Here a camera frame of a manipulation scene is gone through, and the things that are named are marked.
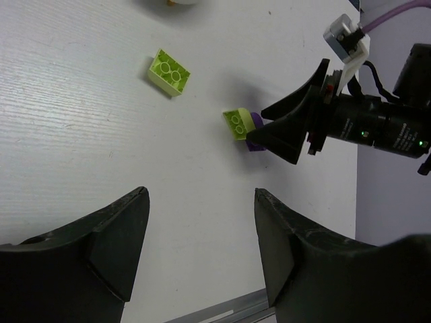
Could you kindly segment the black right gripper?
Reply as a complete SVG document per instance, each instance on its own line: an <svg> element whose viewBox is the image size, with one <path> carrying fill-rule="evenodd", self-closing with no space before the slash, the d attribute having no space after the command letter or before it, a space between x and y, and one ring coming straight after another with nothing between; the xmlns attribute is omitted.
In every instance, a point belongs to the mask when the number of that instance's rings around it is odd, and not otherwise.
<svg viewBox="0 0 431 323"><path fill-rule="evenodd" d="M261 117L272 122L256 131L256 140L290 164L298 163L307 133L304 119L282 118L303 105L304 99L317 97L310 105L307 142L308 154L323 150L331 137L359 145L373 146L383 136L390 117L384 102L366 95L356 77L347 83L347 94L336 94L341 85L341 71L328 75L329 59L322 59L310 79L295 92L261 111Z"/></svg>

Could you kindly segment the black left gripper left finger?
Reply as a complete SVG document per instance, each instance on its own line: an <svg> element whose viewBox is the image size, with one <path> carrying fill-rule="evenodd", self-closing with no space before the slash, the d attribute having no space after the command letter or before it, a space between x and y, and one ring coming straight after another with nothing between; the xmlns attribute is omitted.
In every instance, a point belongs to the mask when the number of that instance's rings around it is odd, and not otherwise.
<svg viewBox="0 0 431 323"><path fill-rule="evenodd" d="M1 246L2 322L120 322L150 214L139 187L20 244Z"/></svg>

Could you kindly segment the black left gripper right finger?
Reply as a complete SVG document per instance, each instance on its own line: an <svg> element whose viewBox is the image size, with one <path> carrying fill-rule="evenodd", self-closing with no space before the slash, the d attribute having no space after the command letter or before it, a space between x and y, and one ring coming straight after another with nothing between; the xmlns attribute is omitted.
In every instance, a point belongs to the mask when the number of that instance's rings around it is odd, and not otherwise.
<svg viewBox="0 0 431 323"><path fill-rule="evenodd" d="M347 238L258 188L269 305L278 322L429 322L430 236L384 246Z"/></svg>

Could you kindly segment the purple half-round lego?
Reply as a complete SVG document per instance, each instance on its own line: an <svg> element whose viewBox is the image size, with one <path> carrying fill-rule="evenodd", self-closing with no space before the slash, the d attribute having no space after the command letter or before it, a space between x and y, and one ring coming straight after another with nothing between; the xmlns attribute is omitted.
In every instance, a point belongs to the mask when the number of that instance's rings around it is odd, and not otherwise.
<svg viewBox="0 0 431 323"><path fill-rule="evenodd" d="M251 112L251 118L255 126L255 130L252 131L251 137L246 138L246 146L250 152L265 151L266 148L260 144L259 140L256 140L256 131L264 126L263 120L259 113Z"/></svg>

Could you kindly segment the light green half-round lego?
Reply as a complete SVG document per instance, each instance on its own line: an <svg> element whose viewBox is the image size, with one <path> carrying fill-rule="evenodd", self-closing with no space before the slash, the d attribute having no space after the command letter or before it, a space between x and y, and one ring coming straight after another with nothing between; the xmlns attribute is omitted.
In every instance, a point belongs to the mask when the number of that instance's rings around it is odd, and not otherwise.
<svg viewBox="0 0 431 323"><path fill-rule="evenodd" d="M225 111L222 115L236 141L246 140L247 134L256 129L251 113L246 108Z"/></svg>

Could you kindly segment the light green upturned lego brick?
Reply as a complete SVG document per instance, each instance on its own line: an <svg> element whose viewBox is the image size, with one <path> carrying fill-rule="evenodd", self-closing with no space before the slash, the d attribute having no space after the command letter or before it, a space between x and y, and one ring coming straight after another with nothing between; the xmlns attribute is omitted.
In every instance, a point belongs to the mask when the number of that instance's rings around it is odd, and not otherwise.
<svg viewBox="0 0 431 323"><path fill-rule="evenodd" d="M149 80L171 97L183 94L190 75L187 69L161 48L147 70Z"/></svg>

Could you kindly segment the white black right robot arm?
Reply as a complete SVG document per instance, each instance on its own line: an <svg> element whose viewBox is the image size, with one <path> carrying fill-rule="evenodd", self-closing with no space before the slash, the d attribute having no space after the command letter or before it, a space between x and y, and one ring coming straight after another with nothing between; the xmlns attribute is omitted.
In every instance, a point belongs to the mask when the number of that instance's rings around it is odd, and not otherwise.
<svg viewBox="0 0 431 323"><path fill-rule="evenodd" d="M392 93L370 68L379 96L362 93L356 79L348 94L337 94L341 71L327 74L323 59L311 78L295 92L261 111L268 124L249 132L247 140L291 164L305 142L308 154L322 151L332 137L410 158L430 154L430 45L415 44Z"/></svg>

